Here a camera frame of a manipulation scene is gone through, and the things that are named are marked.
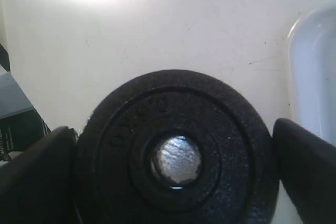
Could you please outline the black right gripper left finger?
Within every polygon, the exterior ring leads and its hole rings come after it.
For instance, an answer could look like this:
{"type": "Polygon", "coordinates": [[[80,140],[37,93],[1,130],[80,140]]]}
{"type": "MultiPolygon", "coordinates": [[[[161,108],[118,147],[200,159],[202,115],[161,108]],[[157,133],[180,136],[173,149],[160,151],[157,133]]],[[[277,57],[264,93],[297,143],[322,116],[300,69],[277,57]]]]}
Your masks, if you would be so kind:
{"type": "Polygon", "coordinates": [[[59,127],[1,167],[1,223],[77,223],[73,129],[59,127]]]}

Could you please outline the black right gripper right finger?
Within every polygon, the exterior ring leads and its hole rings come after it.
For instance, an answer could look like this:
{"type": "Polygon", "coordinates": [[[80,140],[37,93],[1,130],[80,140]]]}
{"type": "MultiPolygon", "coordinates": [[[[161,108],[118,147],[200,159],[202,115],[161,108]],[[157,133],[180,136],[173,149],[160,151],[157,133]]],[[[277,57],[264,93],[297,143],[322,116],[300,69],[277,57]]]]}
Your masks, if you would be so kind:
{"type": "Polygon", "coordinates": [[[303,223],[335,223],[335,146],[289,119],[278,119],[276,144],[282,184],[303,223]]]}

